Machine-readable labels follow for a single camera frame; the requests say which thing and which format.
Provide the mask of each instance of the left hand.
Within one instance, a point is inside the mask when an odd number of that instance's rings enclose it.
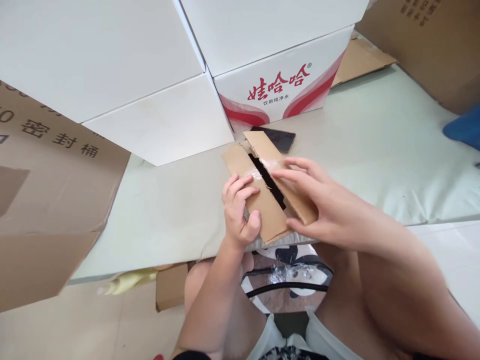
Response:
[[[261,226],[258,210],[252,211],[248,221],[244,216],[246,200],[260,191],[259,188],[252,186],[244,188],[253,179],[251,175],[239,178],[237,174],[234,174],[228,179],[221,193],[225,211],[225,241],[235,250],[242,252],[253,243]]]

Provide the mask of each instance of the cardboard box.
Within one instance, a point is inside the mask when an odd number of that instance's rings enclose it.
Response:
[[[389,67],[396,62],[395,58],[373,46],[367,40],[358,38],[358,33],[356,33],[348,42],[331,87],[334,88],[347,81]]]
[[[287,226],[287,218],[296,217],[308,225],[318,219],[318,211],[310,198],[293,183],[270,176],[273,171],[290,169],[284,157],[263,131],[247,131],[246,141],[236,144],[222,155],[230,174],[240,177],[253,175],[249,186],[260,189],[246,201],[251,214],[261,215],[260,237],[265,244],[287,236],[293,231]]]
[[[368,2],[181,0],[214,77],[355,24]]]
[[[156,275],[156,310],[158,312],[184,303],[185,280],[189,272],[186,262],[167,265]]]
[[[77,123],[205,71],[179,0],[9,1],[1,14],[0,79]]]
[[[59,294],[105,228],[129,157],[0,82],[0,312]]]
[[[378,0],[357,29],[461,115],[480,102],[479,14],[478,0]]]
[[[231,143],[232,130],[206,70],[83,125],[156,166]]]
[[[216,76],[233,131],[321,108],[353,26]]]

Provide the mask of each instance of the brown cardboard box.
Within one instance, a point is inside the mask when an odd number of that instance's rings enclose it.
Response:
[[[365,39],[359,39],[358,33],[352,35],[345,54],[336,72],[331,87],[346,83],[363,75],[389,67],[397,60]]]
[[[230,174],[253,175],[250,185],[260,192],[247,199],[246,208],[250,214],[260,211],[260,237],[270,244],[292,232],[286,224],[287,218],[296,217],[305,225],[311,224],[318,218],[317,208],[293,183],[270,176],[273,171],[290,167],[265,133],[244,134],[246,141],[231,147],[222,158]]]
[[[184,303],[185,280],[189,272],[186,262],[166,265],[156,275],[156,310],[158,312]]]
[[[440,105],[464,114],[480,102],[480,1],[378,0],[356,29]]]
[[[0,312],[59,294],[105,228],[129,157],[0,82]]]

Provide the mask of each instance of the cardboard piece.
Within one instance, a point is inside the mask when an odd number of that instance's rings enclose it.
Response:
[[[0,82],[0,312],[59,294],[107,223],[130,153]]]
[[[355,24],[368,2],[181,0],[214,77]]]
[[[317,207],[290,181],[270,177],[273,171],[290,167],[285,165],[284,157],[265,133],[247,131],[244,134],[246,141],[231,147],[222,154],[222,159],[230,174],[253,176],[248,186],[259,188],[260,192],[247,199],[246,208],[250,214],[254,210],[260,212],[260,237],[265,244],[270,244],[293,232],[286,224],[287,218],[296,217],[305,225],[316,221]]]
[[[378,0],[356,26],[444,108],[480,103],[478,0]]]
[[[321,108],[353,25],[216,76],[233,131]]]
[[[156,310],[160,312],[184,303],[185,280],[189,272],[186,262],[167,265],[156,275]]]
[[[358,32],[352,34],[348,42],[340,67],[331,87],[359,78],[363,75],[389,67],[397,60],[367,40],[358,38]]]

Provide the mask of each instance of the knee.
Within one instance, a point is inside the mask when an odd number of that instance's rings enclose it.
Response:
[[[212,267],[210,260],[204,260],[196,263],[188,272],[185,279],[185,313],[188,312],[192,303],[194,302],[197,294],[204,283],[207,274]]]

